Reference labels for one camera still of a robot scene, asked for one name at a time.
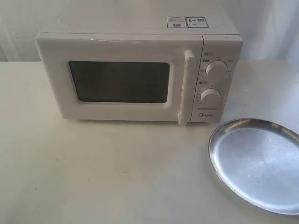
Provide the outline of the round steel plate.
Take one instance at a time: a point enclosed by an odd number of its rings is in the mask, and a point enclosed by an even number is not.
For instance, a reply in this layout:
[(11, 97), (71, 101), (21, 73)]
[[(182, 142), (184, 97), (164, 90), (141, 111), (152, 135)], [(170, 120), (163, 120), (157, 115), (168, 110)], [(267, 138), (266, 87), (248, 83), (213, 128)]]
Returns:
[(227, 187), (275, 213), (299, 212), (299, 135), (261, 119), (235, 119), (209, 140), (209, 157)]

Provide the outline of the white microwave oven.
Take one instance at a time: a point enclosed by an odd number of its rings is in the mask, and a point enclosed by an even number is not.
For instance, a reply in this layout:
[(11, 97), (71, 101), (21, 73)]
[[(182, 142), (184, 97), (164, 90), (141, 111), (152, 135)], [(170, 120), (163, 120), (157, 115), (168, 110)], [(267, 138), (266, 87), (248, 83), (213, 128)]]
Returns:
[[(229, 89), (239, 55), (242, 38), (231, 19), (217, 7), (202, 13), (196, 7), (162, 9), (112, 7), (83, 7), (71, 5), (41, 33), (100, 34), (100, 35), (201, 35), (204, 40), (202, 56), (189, 123), (219, 122), (223, 115)], [(211, 80), (206, 67), (213, 61), (223, 61), (228, 67), (227, 78)], [(201, 93), (217, 89), (221, 102), (217, 106), (204, 106)]]

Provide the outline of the lower white control knob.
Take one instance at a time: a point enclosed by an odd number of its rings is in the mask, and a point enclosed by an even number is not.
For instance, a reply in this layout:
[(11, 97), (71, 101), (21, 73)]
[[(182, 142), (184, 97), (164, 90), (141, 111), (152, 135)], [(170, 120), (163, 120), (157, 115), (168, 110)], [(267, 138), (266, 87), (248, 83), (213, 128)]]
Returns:
[(221, 102), (220, 92), (217, 89), (206, 89), (201, 93), (201, 102), (204, 106), (217, 106)]

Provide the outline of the white microwave door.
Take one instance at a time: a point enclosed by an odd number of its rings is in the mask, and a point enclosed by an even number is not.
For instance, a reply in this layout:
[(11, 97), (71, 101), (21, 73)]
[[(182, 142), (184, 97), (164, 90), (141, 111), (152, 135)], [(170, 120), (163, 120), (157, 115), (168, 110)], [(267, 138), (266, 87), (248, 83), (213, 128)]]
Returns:
[(41, 33), (36, 47), (63, 118), (191, 121), (201, 35)]

